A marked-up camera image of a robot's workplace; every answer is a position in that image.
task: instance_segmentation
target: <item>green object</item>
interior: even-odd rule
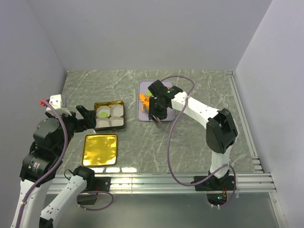
[[[146,95],[147,95],[147,96],[152,96],[152,93],[150,92],[150,90],[148,90],[148,91],[146,92]]]
[[[101,112],[100,114],[99,114],[99,117],[100,118],[106,118],[108,116],[108,113],[107,112]]]

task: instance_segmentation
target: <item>cable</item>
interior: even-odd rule
[[[89,210],[89,211],[99,211],[99,210],[103,210],[103,209],[106,209],[106,208],[108,208],[109,206],[111,206],[111,204],[112,204],[113,201],[114,201],[114,195],[111,194],[111,193],[109,193],[109,192],[107,192],[107,191],[84,191],[83,193],[105,193],[105,194],[110,195],[111,198],[112,198],[112,199],[111,199],[111,202],[109,202],[106,206],[104,206],[104,207],[102,207],[102,208],[92,209],[92,208],[86,208],[86,207],[84,207],[84,206],[82,206],[82,205],[79,205],[79,207],[81,207],[81,208],[83,208],[83,209],[85,209],[85,210]]]
[[[67,178],[68,180],[70,180],[71,178],[68,178],[68,177],[66,176],[66,171],[69,171],[71,174],[73,174],[73,172],[72,172],[71,170],[67,169],[67,170],[65,170],[65,172],[63,173],[64,177]]]
[[[25,194],[22,202],[23,204],[20,206],[20,209],[19,209],[19,214],[18,214],[18,217],[17,217],[17,221],[16,221],[16,228],[19,228],[20,227],[20,224],[21,224],[21,219],[22,219],[22,214],[23,214],[23,211],[24,211],[24,207],[26,205],[26,201],[28,200],[31,192],[34,190],[34,188],[40,184],[48,175],[50,175],[54,170],[56,170],[58,168],[58,166],[61,164],[62,162],[62,159],[66,153],[66,150],[67,150],[67,144],[68,144],[68,137],[67,137],[67,129],[66,129],[66,126],[65,126],[65,123],[63,122],[61,116],[59,115],[59,113],[55,110],[55,108],[53,108],[52,105],[50,105],[47,101],[44,101],[44,100],[41,100],[42,103],[44,103],[47,107],[49,107],[55,114],[55,116],[58,118],[59,122],[60,122],[60,125],[62,127],[62,130],[63,130],[63,134],[64,134],[64,146],[63,146],[63,150],[62,150],[62,153],[58,159],[58,161],[55,163],[55,165],[46,173],[44,174],[42,177],[40,177],[28,190],[28,192]]]
[[[187,79],[188,81],[190,81],[192,83],[192,87],[191,89],[187,92],[187,97],[186,97],[186,100],[185,100],[185,105],[183,106],[182,110],[180,111],[180,113],[178,114],[178,116],[176,117],[176,119],[174,120],[173,124],[172,124],[172,127],[170,129],[170,132],[169,132],[169,139],[168,139],[168,144],[167,144],[167,163],[168,163],[168,168],[169,168],[169,172],[171,174],[171,176],[173,177],[173,179],[179,183],[180,185],[183,185],[183,186],[196,186],[196,185],[199,185],[203,182],[205,182],[206,180],[208,180],[209,178],[211,178],[215,173],[217,173],[219,170],[221,170],[222,168],[228,166],[228,164],[224,164],[222,165],[221,167],[219,167],[218,169],[216,169],[213,173],[211,173],[209,176],[207,176],[206,178],[204,178],[203,180],[199,181],[199,182],[196,182],[196,183],[183,183],[181,181],[179,181],[177,179],[177,177],[174,175],[173,173],[173,170],[172,170],[172,167],[171,167],[171,162],[170,162],[170,143],[171,143],[171,137],[172,137],[172,133],[173,133],[173,130],[175,128],[175,125],[176,123],[178,122],[178,120],[180,119],[181,115],[184,113],[187,105],[188,105],[188,99],[189,99],[189,95],[190,93],[193,91],[194,87],[195,87],[195,83],[192,79],[188,78],[188,77],[185,77],[185,76],[180,76],[180,75],[176,75],[176,76],[168,76],[168,77],[165,77],[164,79],[162,79],[161,81],[164,81],[168,78],[172,78],[172,77],[181,77],[181,78],[184,78],[184,79]],[[231,198],[234,196],[235,194],[235,190],[236,190],[236,184],[237,184],[237,181],[236,181],[236,173],[235,173],[235,170],[233,169],[233,167],[231,165],[229,165],[229,167],[232,169],[233,171],[233,176],[234,176],[234,188],[233,188],[233,192],[232,192],[232,195],[231,197],[229,198],[229,200],[221,205],[220,207],[223,207],[225,205],[227,205],[230,201],[231,201]]]

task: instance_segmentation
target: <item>white wall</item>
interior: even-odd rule
[[[234,70],[271,0],[28,0],[67,70]]]
[[[303,227],[304,1],[273,0],[237,69],[236,82],[287,222]]]
[[[0,227],[10,227],[23,158],[45,108],[65,79],[51,43],[26,0],[0,1]]]

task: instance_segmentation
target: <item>purple tray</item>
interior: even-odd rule
[[[140,94],[145,94],[148,91],[148,87],[154,82],[155,80],[142,80],[138,84],[138,94],[137,94],[137,118],[140,121],[152,121],[149,120],[148,114],[142,112],[142,105],[143,103],[139,99]],[[166,87],[172,87],[173,84],[171,81],[165,80],[162,82]],[[175,118],[175,111],[174,109],[168,108],[168,116],[166,119],[162,121],[171,121]]]

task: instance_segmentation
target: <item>marble table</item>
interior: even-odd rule
[[[93,109],[95,102],[123,100],[126,107],[126,129],[117,132],[117,163],[95,172],[168,172],[166,148],[172,123],[164,122],[158,129],[152,122],[137,119],[138,83],[144,79],[162,79],[169,75],[184,75],[196,83],[192,97],[218,109],[228,108],[237,125],[239,136],[230,154],[230,164],[237,172],[254,172],[254,166],[241,124],[237,105],[226,71],[199,70],[93,70],[70,71],[63,88],[67,107],[76,112],[77,105]],[[184,91],[190,89],[185,79],[170,79]],[[57,174],[81,165],[85,135],[93,130],[75,134],[63,164]],[[175,172],[207,172],[211,150],[206,144],[206,131],[196,121],[183,115],[171,140],[171,165]]]

